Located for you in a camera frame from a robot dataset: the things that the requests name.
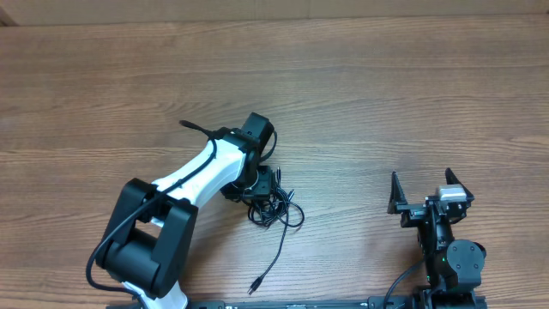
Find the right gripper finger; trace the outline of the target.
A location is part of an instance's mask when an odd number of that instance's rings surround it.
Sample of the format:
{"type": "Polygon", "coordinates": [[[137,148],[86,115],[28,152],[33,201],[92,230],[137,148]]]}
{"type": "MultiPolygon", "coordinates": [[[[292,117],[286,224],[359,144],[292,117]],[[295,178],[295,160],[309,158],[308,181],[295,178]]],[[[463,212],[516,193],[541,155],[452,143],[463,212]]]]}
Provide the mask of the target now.
{"type": "Polygon", "coordinates": [[[407,199],[396,171],[391,173],[391,191],[387,208],[388,214],[401,214],[407,209],[407,199]]]}
{"type": "Polygon", "coordinates": [[[453,171],[447,167],[444,172],[446,183],[448,185],[460,185],[462,189],[464,190],[466,194],[466,198],[468,202],[472,202],[474,200],[473,193],[456,177],[456,175],[453,173],[453,171]]]}

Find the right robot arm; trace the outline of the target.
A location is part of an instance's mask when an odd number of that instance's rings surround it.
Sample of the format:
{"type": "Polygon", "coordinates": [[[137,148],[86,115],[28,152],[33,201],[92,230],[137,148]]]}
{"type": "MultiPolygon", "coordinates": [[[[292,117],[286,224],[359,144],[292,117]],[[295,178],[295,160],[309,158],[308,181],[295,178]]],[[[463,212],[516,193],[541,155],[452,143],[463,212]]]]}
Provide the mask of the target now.
{"type": "Polygon", "coordinates": [[[481,284],[486,249],[478,242],[457,239],[451,226],[467,217],[474,195],[451,169],[444,172],[446,184],[422,203],[406,199],[397,173],[391,174],[387,213],[401,217],[401,227],[415,228],[422,259],[405,270],[383,297],[384,308],[486,308],[486,299],[474,290],[481,284]],[[407,297],[393,295],[400,282],[425,266],[426,286],[416,287],[407,297]]]}

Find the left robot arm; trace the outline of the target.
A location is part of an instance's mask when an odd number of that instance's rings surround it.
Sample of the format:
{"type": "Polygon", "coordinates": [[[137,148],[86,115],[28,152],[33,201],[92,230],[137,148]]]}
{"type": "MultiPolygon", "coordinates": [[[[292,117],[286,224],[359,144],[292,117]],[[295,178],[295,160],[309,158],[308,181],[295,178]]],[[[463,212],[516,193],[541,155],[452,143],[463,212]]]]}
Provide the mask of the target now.
{"type": "Polygon", "coordinates": [[[132,179],[118,197],[87,269],[98,265],[130,294],[131,308],[185,308],[178,278],[199,209],[217,192],[235,202],[266,202],[275,176],[264,148],[276,139],[267,118],[251,113],[240,128],[205,130],[205,149],[176,172],[152,183],[132,179]]]}

